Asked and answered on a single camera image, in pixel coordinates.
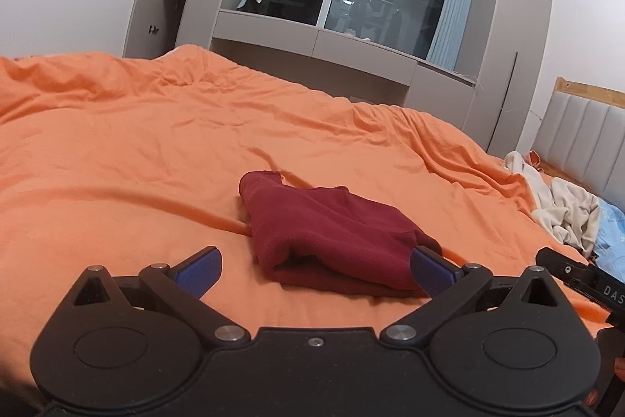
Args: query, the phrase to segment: red cloth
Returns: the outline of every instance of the red cloth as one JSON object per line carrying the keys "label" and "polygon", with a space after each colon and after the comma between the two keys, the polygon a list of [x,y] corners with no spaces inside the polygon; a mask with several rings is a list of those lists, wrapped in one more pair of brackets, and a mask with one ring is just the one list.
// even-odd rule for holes
{"label": "red cloth", "polygon": [[410,253],[441,247],[398,209],[344,187],[296,189],[278,172],[249,172],[239,193],[252,245],[269,278],[342,294],[425,295],[410,274]]}

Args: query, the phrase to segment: drawer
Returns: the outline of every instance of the drawer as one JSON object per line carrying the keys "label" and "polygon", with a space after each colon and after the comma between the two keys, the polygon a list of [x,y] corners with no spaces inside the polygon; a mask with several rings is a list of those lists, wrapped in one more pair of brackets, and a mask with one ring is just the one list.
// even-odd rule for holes
{"label": "drawer", "polygon": [[314,26],[282,18],[220,10],[213,37],[310,57],[318,31]]}
{"label": "drawer", "polygon": [[418,61],[378,45],[322,29],[312,56],[410,85]]}

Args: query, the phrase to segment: orange bedsheet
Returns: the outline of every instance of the orange bedsheet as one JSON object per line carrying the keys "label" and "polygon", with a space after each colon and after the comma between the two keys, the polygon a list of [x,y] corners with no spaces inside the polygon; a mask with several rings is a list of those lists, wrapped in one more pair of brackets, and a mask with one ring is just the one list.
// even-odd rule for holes
{"label": "orange bedsheet", "polygon": [[[558,245],[525,181],[430,115],[344,98],[185,46],[153,61],[104,54],[0,60],[0,384],[32,383],[30,348],[80,272],[136,274],[205,245],[224,259],[205,296],[259,326],[374,326],[418,299],[282,288],[254,263],[238,195],[250,170],[345,185],[397,207],[451,260],[518,275]],[[591,330],[605,314],[570,292]]]}

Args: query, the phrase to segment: wooden headboard frame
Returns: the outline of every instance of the wooden headboard frame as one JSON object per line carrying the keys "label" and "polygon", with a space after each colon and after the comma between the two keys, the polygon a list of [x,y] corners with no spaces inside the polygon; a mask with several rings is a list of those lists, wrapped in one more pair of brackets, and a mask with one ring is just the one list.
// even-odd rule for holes
{"label": "wooden headboard frame", "polygon": [[[558,77],[555,81],[554,91],[565,92],[573,96],[579,96],[580,98],[586,98],[625,109],[625,92],[597,87],[596,85],[569,82],[562,77]],[[546,161],[541,161],[541,169],[545,172],[545,174],[550,175],[551,177],[560,177],[570,183],[586,188],[586,186],[581,184],[579,181],[573,179],[562,170],[554,167],[554,165],[551,165]]]}
{"label": "wooden headboard frame", "polygon": [[562,77],[558,77],[557,81],[555,81],[554,90],[625,109],[625,92],[605,89],[603,87],[597,87],[596,85],[569,82]]}

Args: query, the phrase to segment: gray upholstered headboard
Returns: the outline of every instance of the gray upholstered headboard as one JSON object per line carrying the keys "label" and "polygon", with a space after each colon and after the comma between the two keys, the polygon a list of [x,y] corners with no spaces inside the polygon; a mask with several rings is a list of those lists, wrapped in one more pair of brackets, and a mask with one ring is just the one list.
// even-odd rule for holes
{"label": "gray upholstered headboard", "polygon": [[535,150],[625,211],[625,93],[558,78]]}

